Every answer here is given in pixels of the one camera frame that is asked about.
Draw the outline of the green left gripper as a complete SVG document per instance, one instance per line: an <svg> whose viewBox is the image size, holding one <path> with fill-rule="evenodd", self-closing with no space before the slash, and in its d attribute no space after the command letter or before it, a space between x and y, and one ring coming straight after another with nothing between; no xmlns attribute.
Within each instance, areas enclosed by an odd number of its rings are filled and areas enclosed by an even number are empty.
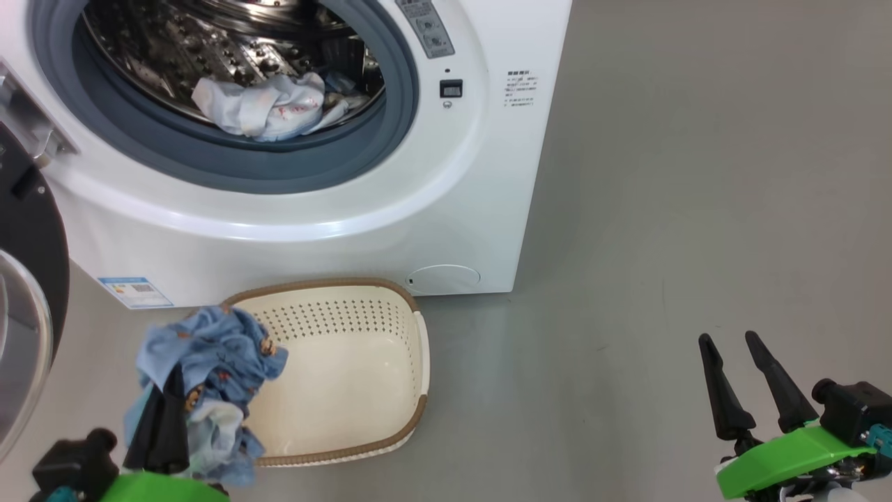
<svg viewBox="0 0 892 502"><path fill-rule="evenodd" d="M187 411L181 365L175 363L163 393L153 383L124 415L127 452L124 468L152 470L153 452L162 427L162 472L182 473L189 466ZM229 495L204 482L163 476L158 473L128 473L117 477L99 502L231 502Z"/></svg>

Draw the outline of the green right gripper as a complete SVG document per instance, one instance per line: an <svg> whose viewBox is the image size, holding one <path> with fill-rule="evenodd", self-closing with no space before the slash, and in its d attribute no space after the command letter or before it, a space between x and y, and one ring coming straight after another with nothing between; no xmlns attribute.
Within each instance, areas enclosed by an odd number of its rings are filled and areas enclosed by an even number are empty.
<svg viewBox="0 0 892 502"><path fill-rule="evenodd" d="M850 447L821 426L806 426L817 420L815 407L755 331L746 331L746 346L756 368L767 380L778 409L778 428L789 434L777 436L725 463L716 472L724 499L744 498L751 492L787 482L840 460L876 455L876 449ZM717 438L722 441L752 439L755 420L739 403L710 334L700 335L700 356Z"/></svg>

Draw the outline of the blue bear print garment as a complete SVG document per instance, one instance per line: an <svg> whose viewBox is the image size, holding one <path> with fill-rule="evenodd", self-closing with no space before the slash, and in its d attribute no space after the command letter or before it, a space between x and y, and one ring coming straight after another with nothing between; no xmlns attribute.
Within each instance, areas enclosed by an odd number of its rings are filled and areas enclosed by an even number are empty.
<svg viewBox="0 0 892 502"><path fill-rule="evenodd" d="M150 328L136 358L142 390L153 383L163 392L175 363L183 372L189 466L162 472L162 427L152 470L210 484L248 486L254 464L265 452L246 426L249 403L262 385L281 376L288 351L278 346L249 312L233 306L205 306L179 322Z"/></svg>

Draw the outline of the black round glass washer door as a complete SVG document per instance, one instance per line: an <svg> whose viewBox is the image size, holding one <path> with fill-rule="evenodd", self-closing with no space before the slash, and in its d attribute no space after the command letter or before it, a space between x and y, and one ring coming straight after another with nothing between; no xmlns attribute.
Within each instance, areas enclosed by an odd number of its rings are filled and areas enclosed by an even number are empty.
<svg viewBox="0 0 892 502"><path fill-rule="evenodd" d="M54 196L20 140L0 124L0 463L47 382L69 292L69 249Z"/></svg>

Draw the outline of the cream and blue printed garment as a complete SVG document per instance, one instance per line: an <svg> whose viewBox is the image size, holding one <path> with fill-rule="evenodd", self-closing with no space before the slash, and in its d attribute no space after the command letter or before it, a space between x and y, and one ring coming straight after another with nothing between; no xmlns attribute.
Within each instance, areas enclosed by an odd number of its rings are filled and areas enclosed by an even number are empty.
<svg viewBox="0 0 892 502"><path fill-rule="evenodd" d="M274 75L247 88L202 77L192 90L192 102L220 130L259 142L312 134L353 108L347 96L327 92L316 73Z"/></svg>

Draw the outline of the white front-load washing machine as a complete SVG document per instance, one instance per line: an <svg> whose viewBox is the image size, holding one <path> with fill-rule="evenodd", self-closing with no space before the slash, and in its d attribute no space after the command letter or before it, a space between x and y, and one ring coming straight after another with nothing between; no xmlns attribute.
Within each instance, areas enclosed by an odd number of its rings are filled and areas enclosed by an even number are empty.
<svg viewBox="0 0 892 502"><path fill-rule="evenodd" d="M97 283L146 277L175 307L329 277L381 277L421 296L405 277L437 264L477 270L473 294L513 289L573 0L433 0L455 48L439 59L394 0L377 1L415 60L410 131L353 180L262 195L178 180L105 145L36 60L31 0L0 0L0 59L79 150L39 168L70 269ZM462 79L462 98L440 98L442 79Z"/></svg>

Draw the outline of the metal washer door hinge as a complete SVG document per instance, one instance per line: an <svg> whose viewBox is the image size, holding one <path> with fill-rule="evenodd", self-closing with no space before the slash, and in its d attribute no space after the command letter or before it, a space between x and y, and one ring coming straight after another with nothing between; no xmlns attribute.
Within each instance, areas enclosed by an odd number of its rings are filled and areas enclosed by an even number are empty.
<svg viewBox="0 0 892 502"><path fill-rule="evenodd" d="M39 168L59 156L79 155L79 150L39 106L0 59L0 123L28 153Z"/></svg>

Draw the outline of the stainless steel washing machine drum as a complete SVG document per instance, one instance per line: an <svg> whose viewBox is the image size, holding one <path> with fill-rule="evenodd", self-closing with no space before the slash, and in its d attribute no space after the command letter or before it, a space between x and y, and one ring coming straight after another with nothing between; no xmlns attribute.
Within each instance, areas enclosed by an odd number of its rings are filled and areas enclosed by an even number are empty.
<svg viewBox="0 0 892 502"><path fill-rule="evenodd" d="M81 20L134 88L197 123L202 79L257 86L271 77L321 77L332 123L350 123L385 95L378 61L354 28L321 0L89 0Z"/></svg>

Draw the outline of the blue energy label sticker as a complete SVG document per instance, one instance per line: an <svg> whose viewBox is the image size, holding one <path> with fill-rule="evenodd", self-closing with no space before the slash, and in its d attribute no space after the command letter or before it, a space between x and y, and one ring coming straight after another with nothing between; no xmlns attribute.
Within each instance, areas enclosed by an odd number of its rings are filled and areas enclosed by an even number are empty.
<svg viewBox="0 0 892 502"><path fill-rule="evenodd" d="M175 307L146 277L98 277L98 282L131 310Z"/></svg>

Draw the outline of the cream perforated laundry basket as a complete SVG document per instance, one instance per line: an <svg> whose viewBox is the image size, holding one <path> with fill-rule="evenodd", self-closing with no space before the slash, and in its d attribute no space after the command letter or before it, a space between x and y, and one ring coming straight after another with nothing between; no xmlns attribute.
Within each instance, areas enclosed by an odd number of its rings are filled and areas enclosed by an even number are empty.
<svg viewBox="0 0 892 502"><path fill-rule="evenodd" d="M249 404L264 445L258 467L346 463L399 449L428 401L426 320L407 289L347 277L248 290L226 304L251 314L288 352Z"/></svg>

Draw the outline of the round white filter cover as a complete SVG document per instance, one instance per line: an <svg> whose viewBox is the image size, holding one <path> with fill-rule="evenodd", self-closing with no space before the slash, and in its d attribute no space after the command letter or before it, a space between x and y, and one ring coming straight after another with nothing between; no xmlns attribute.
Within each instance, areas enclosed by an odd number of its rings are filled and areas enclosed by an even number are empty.
<svg viewBox="0 0 892 502"><path fill-rule="evenodd" d="M472 294L477 290L481 275L477 270L456 264L437 264L411 271L405 285L422 296Z"/></svg>

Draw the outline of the grey icon label plate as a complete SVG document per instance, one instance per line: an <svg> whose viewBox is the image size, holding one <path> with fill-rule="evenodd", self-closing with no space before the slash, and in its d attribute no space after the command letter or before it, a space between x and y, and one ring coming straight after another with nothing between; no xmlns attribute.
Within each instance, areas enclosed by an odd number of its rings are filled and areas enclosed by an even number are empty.
<svg viewBox="0 0 892 502"><path fill-rule="evenodd" d="M433 0L394 0L410 23L427 59L455 55L455 48Z"/></svg>

